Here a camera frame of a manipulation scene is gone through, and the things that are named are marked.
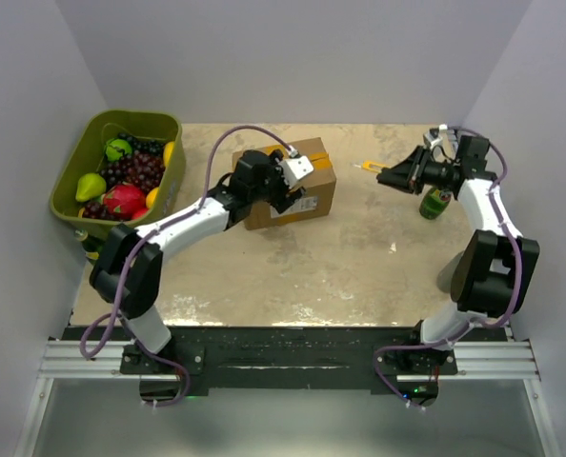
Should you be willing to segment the yellow utility knife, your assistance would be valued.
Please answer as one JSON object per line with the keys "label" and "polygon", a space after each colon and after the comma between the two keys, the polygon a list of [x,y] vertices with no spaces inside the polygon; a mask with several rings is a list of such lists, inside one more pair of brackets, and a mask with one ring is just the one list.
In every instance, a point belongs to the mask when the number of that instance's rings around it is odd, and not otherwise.
{"label": "yellow utility knife", "polygon": [[374,161],[366,160],[363,162],[355,162],[353,166],[358,169],[364,169],[373,173],[379,173],[383,169],[386,169],[388,166],[382,163],[377,163]]}

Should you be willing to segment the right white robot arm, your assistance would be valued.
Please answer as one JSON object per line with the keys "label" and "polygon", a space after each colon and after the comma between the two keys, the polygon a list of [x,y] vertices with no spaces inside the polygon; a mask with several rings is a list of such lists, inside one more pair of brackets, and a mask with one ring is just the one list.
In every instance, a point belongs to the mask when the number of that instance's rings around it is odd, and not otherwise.
{"label": "right white robot arm", "polygon": [[452,349],[473,328],[505,325],[522,306],[540,253],[539,243],[522,235],[503,205],[500,184],[506,174],[487,168],[495,146],[463,130],[455,156],[438,161],[435,150],[445,130],[428,130],[422,145],[376,176],[379,184],[409,194],[426,186],[451,193],[474,231],[452,276],[450,304],[420,322],[418,341],[402,351],[405,368],[415,374],[435,364],[435,350]]}

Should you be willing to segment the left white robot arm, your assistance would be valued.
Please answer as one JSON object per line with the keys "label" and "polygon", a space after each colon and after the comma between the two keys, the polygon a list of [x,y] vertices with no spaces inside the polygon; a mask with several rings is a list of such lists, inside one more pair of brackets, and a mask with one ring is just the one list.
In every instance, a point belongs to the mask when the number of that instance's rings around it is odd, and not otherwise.
{"label": "left white robot arm", "polygon": [[267,203],[279,213],[289,209],[304,195],[301,182],[312,173],[310,159],[297,151],[286,157],[280,150],[246,150],[234,170],[193,205],[151,224],[111,229],[90,284],[143,346],[141,360],[147,368],[165,373],[175,362],[171,331],[155,306],[164,263],[234,227],[256,203]]}

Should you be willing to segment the taped cardboard express box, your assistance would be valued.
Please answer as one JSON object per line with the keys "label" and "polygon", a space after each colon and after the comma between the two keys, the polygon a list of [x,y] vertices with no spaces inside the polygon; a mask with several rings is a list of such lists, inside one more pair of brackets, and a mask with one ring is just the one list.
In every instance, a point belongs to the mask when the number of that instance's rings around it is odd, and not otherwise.
{"label": "taped cardboard express box", "polygon": [[244,220],[246,229],[255,230],[283,226],[302,220],[324,217],[330,213],[334,199],[336,175],[323,141],[318,137],[304,139],[291,142],[290,147],[296,148],[302,155],[309,157],[314,171],[304,178],[297,187],[290,189],[292,191],[304,187],[306,193],[283,214],[278,214],[266,201],[264,180],[269,155],[275,149],[280,149],[284,158],[286,158],[288,156],[287,149],[279,145],[272,145],[261,149],[238,151],[232,156],[232,177],[229,186],[234,190],[240,190],[243,196],[259,199],[252,204],[251,211]]}

